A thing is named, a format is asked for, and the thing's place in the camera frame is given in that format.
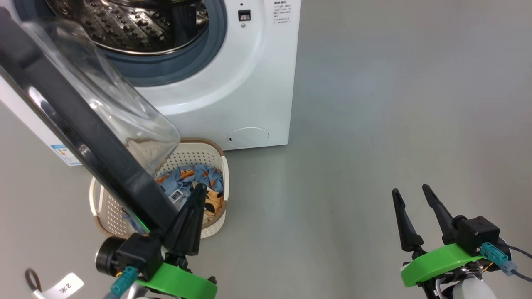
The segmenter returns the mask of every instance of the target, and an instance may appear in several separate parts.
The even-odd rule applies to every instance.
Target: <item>washing machine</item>
[[[0,0],[0,6],[19,23],[80,24],[181,137],[207,138],[223,150],[288,143],[301,0]],[[5,78],[0,99],[67,164],[79,164]]]

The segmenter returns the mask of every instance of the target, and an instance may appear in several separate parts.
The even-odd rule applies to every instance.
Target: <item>white tag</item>
[[[70,273],[65,276],[65,278],[63,278],[61,281],[59,281],[55,286],[51,287],[44,293],[41,293],[36,290],[34,294],[37,298],[43,299],[65,299],[70,297],[70,295],[74,294],[82,286],[83,281],[79,279],[76,274]]]

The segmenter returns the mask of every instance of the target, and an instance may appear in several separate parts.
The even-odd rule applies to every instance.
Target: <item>black cable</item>
[[[27,268],[26,272],[24,273],[24,276],[26,277],[26,282],[28,283],[28,286],[30,287],[32,292],[35,292],[36,290],[39,290],[40,292],[43,291],[40,286],[39,276],[37,275],[34,269]]]
[[[519,273],[519,272],[517,272],[515,270],[512,270],[512,273],[515,274],[517,277],[522,278],[522,279],[532,283],[532,278],[530,278],[528,276],[524,276],[523,274],[521,274],[521,273]]]
[[[528,256],[529,258],[532,259],[532,254],[530,254],[530,253],[528,253],[528,252],[526,252],[524,250],[521,250],[521,249],[519,249],[519,248],[517,248],[515,246],[510,246],[508,244],[502,244],[502,243],[498,243],[497,245],[504,246],[504,247],[507,247],[509,249],[515,250],[515,251],[520,252],[520,253],[522,253],[522,254],[524,254],[524,255],[526,255],[526,256]]]

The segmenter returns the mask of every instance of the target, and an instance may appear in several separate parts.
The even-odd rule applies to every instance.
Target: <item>robotic arm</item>
[[[484,272],[502,270],[507,276],[529,279],[517,272],[510,252],[515,247],[499,237],[497,226],[482,216],[453,218],[428,185],[423,185],[423,193],[443,234],[444,246],[432,252],[421,247],[423,239],[406,213],[399,190],[392,191],[401,248],[412,252],[412,261],[405,262],[401,269],[405,287],[421,287],[428,299],[496,299],[482,280]],[[441,285],[454,282],[458,283],[442,291]]]

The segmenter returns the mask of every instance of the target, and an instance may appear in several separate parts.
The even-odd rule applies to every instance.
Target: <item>green plastic part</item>
[[[186,299],[214,299],[218,287],[205,278],[179,267],[164,263],[150,281],[139,284],[176,297]]]
[[[413,260],[401,271],[401,277],[404,286],[411,287],[480,259],[484,257],[471,256],[457,244],[449,244]]]

